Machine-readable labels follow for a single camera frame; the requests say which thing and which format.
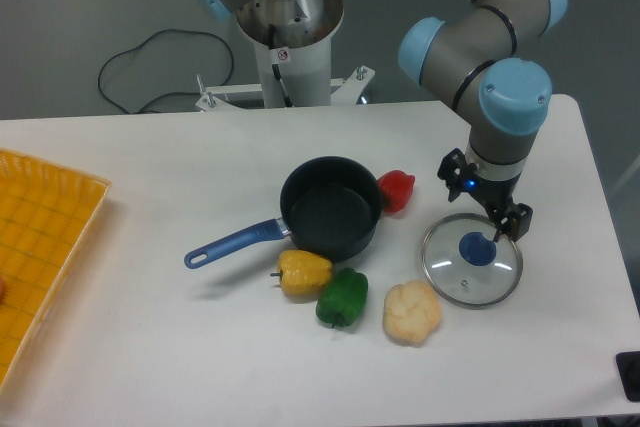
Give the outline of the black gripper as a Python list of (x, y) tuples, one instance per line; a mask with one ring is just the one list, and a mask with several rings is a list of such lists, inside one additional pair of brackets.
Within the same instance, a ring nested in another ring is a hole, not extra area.
[(464, 153), (455, 148), (442, 159), (437, 176), (445, 183), (449, 202), (455, 201), (461, 193), (468, 193), (492, 212), (494, 241), (503, 236), (518, 241), (529, 231), (533, 209), (527, 204), (513, 202), (515, 164), (466, 160)]

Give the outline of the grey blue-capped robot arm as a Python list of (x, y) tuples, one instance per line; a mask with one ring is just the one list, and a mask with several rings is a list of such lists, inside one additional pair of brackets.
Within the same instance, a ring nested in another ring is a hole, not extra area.
[[(266, 107), (325, 106), (332, 97), (331, 39), (342, 0), (198, 0), (213, 17), (232, 17), (255, 48)], [(438, 170), (449, 198), (469, 194), (498, 236), (520, 239), (533, 211), (513, 199), (552, 96), (549, 75), (521, 60), (519, 45), (548, 32), (568, 0), (469, 0), (472, 11), (447, 24), (429, 17), (398, 49), (401, 70), (470, 127), (467, 148)]]

